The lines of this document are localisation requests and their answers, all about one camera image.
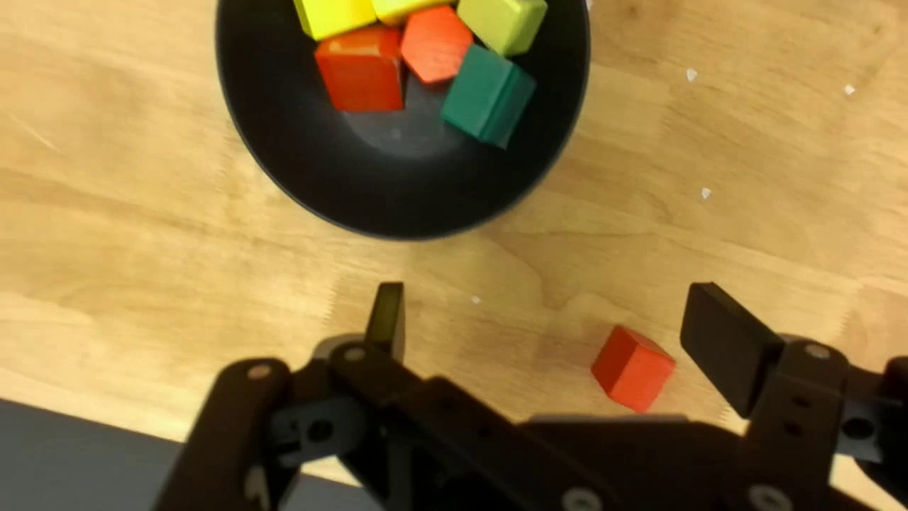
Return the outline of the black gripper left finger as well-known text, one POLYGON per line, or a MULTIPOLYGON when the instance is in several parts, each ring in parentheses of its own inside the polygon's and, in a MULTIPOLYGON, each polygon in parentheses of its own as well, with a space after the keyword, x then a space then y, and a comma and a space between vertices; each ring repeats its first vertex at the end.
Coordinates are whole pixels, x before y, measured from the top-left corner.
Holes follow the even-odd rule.
POLYGON ((366 324, 366 339, 379 345, 388 358, 401 359, 406 345, 406 286, 386 281, 378 286, 372 315, 366 324))

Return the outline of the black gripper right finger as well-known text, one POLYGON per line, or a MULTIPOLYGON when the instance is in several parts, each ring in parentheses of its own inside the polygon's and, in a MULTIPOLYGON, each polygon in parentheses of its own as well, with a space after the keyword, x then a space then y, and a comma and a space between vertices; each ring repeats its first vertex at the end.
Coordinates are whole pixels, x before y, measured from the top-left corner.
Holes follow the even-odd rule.
POLYGON ((745 418, 757 403, 767 372, 782 351, 782 337, 718 283, 691 283, 681 345, 720 396, 745 418))

